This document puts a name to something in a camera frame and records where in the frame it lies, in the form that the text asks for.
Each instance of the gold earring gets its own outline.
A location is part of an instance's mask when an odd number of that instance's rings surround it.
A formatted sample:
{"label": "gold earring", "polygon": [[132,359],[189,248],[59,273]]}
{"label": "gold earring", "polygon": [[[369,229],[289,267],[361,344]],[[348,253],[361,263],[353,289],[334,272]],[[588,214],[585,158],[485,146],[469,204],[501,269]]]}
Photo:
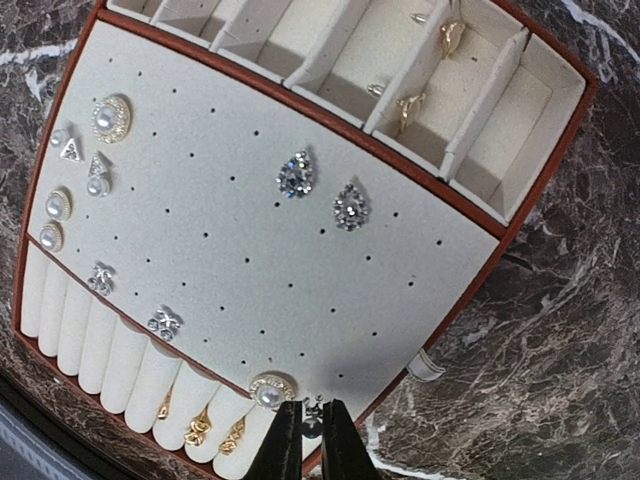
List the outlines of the gold earring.
{"label": "gold earring", "polygon": [[238,442],[244,436],[246,431],[245,417],[242,417],[233,427],[227,439],[220,444],[219,451],[223,455],[231,455],[236,448],[238,448]]}
{"label": "gold earring", "polygon": [[448,58],[455,52],[462,40],[462,34],[467,29],[467,24],[463,22],[445,23],[440,27],[442,32],[442,58]]}
{"label": "gold earring", "polygon": [[167,392],[167,395],[164,397],[162,401],[162,405],[160,405],[160,410],[158,410],[158,420],[166,420],[169,416],[169,408],[171,407],[171,395],[173,394],[173,385]]}
{"label": "gold earring", "polygon": [[400,133],[404,133],[409,128],[409,125],[416,121],[426,99],[427,94],[421,93],[420,95],[401,98],[396,102],[402,109],[400,114]]}
{"label": "gold earring", "polygon": [[198,415],[196,418],[191,420],[191,429],[189,433],[184,436],[184,441],[187,445],[193,445],[194,447],[199,447],[204,443],[207,438],[207,433],[211,431],[211,420],[209,420],[209,415],[207,415],[207,410],[209,409],[209,405],[205,405],[204,410]]}

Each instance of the pearl earring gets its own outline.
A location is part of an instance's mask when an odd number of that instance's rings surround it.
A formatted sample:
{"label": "pearl earring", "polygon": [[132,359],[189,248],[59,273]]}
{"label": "pearl earring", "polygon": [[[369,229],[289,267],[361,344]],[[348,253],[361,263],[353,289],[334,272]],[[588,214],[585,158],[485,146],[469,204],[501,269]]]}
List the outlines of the pearl earring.
{"label": "pearl earring", "polygon": [[93,134],[104,143],[118,143],[124,140],[131,127],[131,110],[127,102],[117,95],[111,95],[96,103],[91,117]]}

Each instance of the white velvet ring roll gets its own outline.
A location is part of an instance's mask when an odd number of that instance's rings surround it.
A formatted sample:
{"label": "white velvet ring roll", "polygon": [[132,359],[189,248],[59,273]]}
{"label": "white velvet ring roll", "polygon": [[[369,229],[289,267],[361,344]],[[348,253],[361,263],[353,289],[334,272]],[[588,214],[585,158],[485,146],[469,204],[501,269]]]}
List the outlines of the white velvet ring roll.
{"label": "white velvet ring roll", "polygon": [[169,416],[153,425],[156,442],[169,451],[181,449],[191,421],[202,413],[219,387],[219,382],[183,363],[173,385]]}
{"label": "white velvet ring roll", "polygon": [[100,394],[107,412],[119,414],[127,408],[147,343],[149,337],[118,319]]}
{"label": "white velvet ring roll", "polygon": [[36,338],[40,333],[42,296],[47,278],[49,259],[37,247],[29,244],[22,287],[22,318],[20,330],[27,337]]}
{"label": "white velvet ring roll", "polygon": [[209,403],[209,418],[213,424],[207,440],[199,447],[186,445],[185,451],[191,460],[197,463],[207,463],[218,454],[220,444],[229,435],[231,427],[244,417],[255,405],[254,401],[244,398],[222,385]]}
{"label": "white velvet ring roll", "polygon": [[182,360],[179,357],[153,340],[149,341],[124,413],[124,420],[131,430],[137,433],[151,430],[180,365]]}
{"label": "white velvet ring roll", "polygon": [[245,419],[246,432],[238,448],[231,455],[217,455],[213,460],[216,474],[227,480],[242,478],[249,470],[275,416],[271,410],[253,407]]}
{"label": "white velvet ring roll", "polygon": [[87,334],[87,323],[93,297],[74,280],[69,280],[64,303],[60,341],[58,342],[58,368],[73,377],[80,371],[82,347]]}
{"label": "white velvet ring roll", "polygon": [[38,348],[47,357],[58,355],[60,327],[68,285],[69,275],[58,265],[51,263],[47,269],[47,279],[44,283],[40,332],[38,334]]}
{"label": "white velvet ring roll", "polygon": [[80,387],[90,395],[97,395],[102,390],[118,318],[115,312],[93,299],[78,374]]}

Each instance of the marble surface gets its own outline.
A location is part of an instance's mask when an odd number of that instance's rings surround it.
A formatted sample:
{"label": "marble surface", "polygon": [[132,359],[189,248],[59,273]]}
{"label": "marble surface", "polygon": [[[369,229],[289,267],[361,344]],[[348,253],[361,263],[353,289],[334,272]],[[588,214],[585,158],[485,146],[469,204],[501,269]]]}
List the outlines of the marble surface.
{"label": "marble surface", "polygon": [[[640,478],[640,6],[517,0],[602,88],[522,232],[431,351],[362,428],[383,475],[425,480]],[[92,2],[0,0],[3,375],[147,479],[197,479],[34,358],[11,330],[20,220],[53,95]]]}

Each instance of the jewelry tray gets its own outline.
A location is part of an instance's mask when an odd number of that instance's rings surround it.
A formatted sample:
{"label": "jewelry tray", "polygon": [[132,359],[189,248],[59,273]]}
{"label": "jewelry tray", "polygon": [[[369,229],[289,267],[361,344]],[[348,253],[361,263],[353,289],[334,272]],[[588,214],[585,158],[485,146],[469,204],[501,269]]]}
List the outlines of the jewelry tray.
{"label": "jewelry tray", "polygon": [[[453,20],[467,30],[442,58]],[[379,98],[370,84],[385,86]],[[596,88],[502,0],[100,1],[38,154],[16,331],[144,438],[212,478],[241,478],[274,415],[249,399],[251,380],[284,374],[299,399],[340,398],[364,420],[497,264]],[[396,101],[423,92],[400,133]],[[106,145],[89,118],[112,94],[133,119]],[[106,159],[107,197],[86,194],[88,161],[49,145],[60,128],[85,159]],[[286,199],[274,180],[302,150],[316,184]],[[331,216],[347,183],[371,205],[355,232]],[[73,213],[51,254],[37,238],[59,188]],[[107,298],[86,286],[96,262],[114,271]],[[147,329],[164,305],[184,322],[170,343]],[[185,446],[204,408],[213,428]],[[218,454],[243,417],[236,451]],[[304,440],[305,471],[319,445]]]}

